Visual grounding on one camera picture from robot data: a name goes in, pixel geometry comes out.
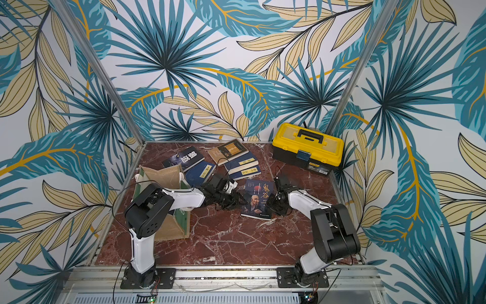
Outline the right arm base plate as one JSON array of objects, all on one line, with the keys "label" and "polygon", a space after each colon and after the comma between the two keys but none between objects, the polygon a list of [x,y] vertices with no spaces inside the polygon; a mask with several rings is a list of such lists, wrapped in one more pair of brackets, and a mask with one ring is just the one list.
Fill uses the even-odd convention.
[{"label": "right arm base plate", "polygon": [[295,267],[277,267],[276,272],[279,288],[329,287],[329,280],[325,271],[306,274]]}]

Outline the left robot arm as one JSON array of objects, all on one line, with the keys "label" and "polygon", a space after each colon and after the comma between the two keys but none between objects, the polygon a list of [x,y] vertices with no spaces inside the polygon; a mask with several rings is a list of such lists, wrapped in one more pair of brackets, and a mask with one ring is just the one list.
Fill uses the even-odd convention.
[{"label": "left robot arm", "polygon": [[212,204],[233,210],[246,204],[244,195],[237,190],[238,183],[220,175],[187,189],[169,189],[150,179],[136,185],[140,186],[139,194],[124,215],[132,242],[130,270],[144,279],[155,276],[154,238],[170,211]]}]

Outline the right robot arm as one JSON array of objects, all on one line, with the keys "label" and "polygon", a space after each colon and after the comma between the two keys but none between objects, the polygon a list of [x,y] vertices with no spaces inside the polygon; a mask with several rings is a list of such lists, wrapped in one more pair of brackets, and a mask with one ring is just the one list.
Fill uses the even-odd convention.
[{"label": "right robot arm", "polygon": [[276,193],[270,195],[267,207],[279,216],[297,210],[311,220],[314,247],[294,266],[294,280],[298,284],[312,283],[333,262],[361,251],[356,229],[344,205],[325,203],[292,185],[283,175],[274,178],[274,183]]}]

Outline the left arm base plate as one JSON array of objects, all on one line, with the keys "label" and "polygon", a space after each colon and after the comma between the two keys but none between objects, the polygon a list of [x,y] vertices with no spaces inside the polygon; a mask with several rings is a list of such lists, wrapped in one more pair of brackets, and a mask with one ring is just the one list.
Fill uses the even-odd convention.
[{"label": "left arm base plate", "polygon": [[128,269],[124,272],[120,288],[122,290],[170,290],[173,288],[175,273],[176,268],[152,267],[140,274],[129,264]]}]

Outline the dark Guiguzi book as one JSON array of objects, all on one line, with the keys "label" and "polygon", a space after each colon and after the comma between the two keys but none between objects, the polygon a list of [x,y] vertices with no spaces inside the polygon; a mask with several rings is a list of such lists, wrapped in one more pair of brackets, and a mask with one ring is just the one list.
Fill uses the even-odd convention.
[{"label": "dark Guiguzi book", "polygon": [[259,220],[271,220],[272,211],[267,202],[273,194],[273,182],[249,179],[244,187],[246,204],[241,208],[240,215]]}]

